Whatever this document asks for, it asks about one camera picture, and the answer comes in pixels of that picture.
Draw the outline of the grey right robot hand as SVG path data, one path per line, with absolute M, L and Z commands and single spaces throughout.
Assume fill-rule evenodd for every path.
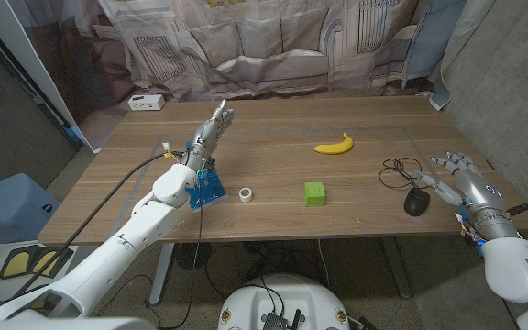
M 484 240 L 520 238 L 501 193 L 482 176 L 468 155 L 447 152 L 445 158 L 433 157 L 433 162 L 448 170 L 460 192 L 419 170 L 414 170 L 413 176 L 434 188 L 448 204 L 466 208 L 471 213 L 470 224 Z

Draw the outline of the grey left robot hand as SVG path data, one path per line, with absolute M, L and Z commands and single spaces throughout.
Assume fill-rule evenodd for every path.
M 215 151 L 219 138 L 231 126 L 234 115 L 234 110 L 227 109 L 226 100 L 223 100 L 212 116 L 195 131 L 190 147 L 181 158 L 181 164 L 194 171 L 201 169 Z

